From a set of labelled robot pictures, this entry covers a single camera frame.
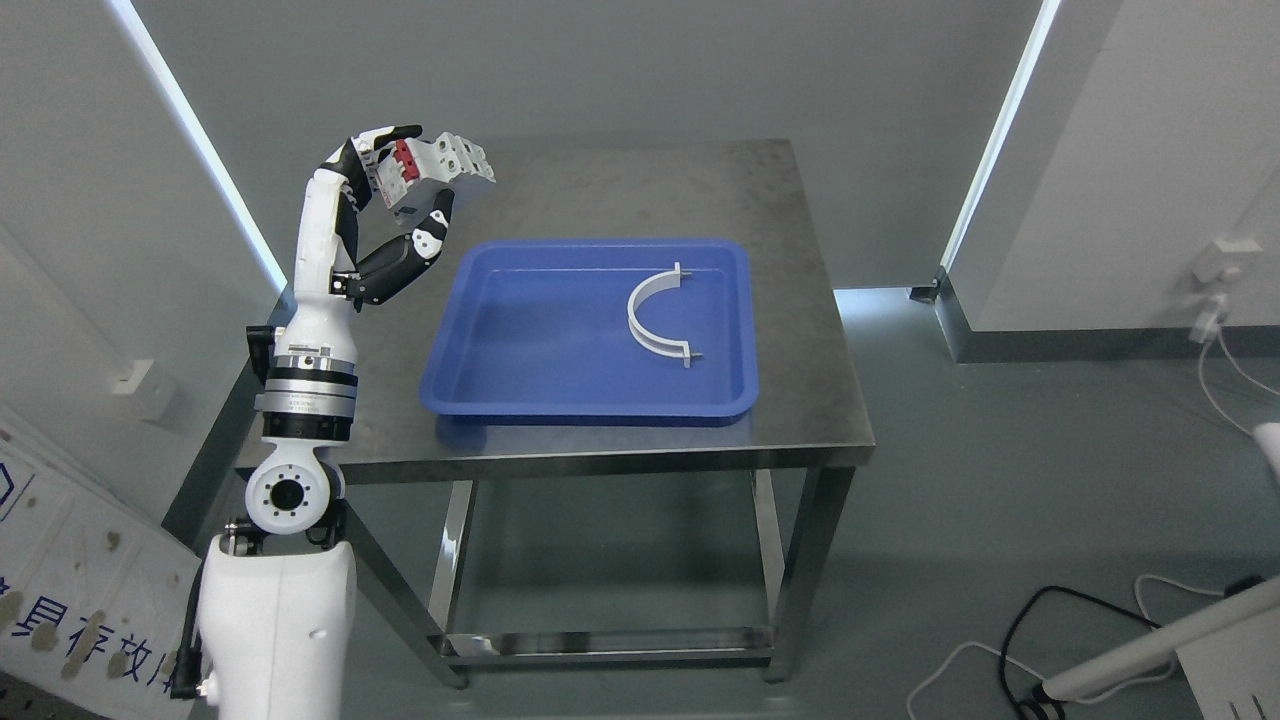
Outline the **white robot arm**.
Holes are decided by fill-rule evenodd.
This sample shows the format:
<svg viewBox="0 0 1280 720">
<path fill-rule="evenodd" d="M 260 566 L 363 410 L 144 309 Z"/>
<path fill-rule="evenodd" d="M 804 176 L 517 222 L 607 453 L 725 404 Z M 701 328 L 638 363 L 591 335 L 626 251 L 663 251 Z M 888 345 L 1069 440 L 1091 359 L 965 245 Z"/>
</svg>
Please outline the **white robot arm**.
<svg viewBox="0 0 1280 720">
<path fill-rule="evenodd" d="M 244 512 L 214 536 L 193 579 L 169 696 L 219 719 L 337 719 L 355 620 L 346 484 L 330 452 L 355 416 L 351 360 L 247 329 L 270 451 Z"/>
</svg>

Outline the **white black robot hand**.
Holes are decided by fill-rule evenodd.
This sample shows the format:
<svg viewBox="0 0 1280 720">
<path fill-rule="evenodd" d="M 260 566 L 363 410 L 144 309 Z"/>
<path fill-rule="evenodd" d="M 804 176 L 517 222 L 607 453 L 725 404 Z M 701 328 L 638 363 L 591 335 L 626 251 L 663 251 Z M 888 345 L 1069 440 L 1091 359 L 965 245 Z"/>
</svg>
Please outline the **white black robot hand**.
<svg viewBox="0 0 1280 720">
<path fill-rule="evenodd" d="M 407 236 L 387 243 L 397 258 L 384 258 L 362 272 L 352 259 L 358 247 L 358 214 L 372 197 L 369 168 L 379 152 L 403 138 L 417 138 L 421 126 L 385 126 L 347 138 L 308 179 L 294 255 L 294 315 L 283 334 L 288 354 L 326 350 L 353 363 L 349 324 L 364 302 L 385 300 L 420 277 L 440 255 L 451 223 L 454 192 L 443 188 L 433 210 Z"/>
</svg>

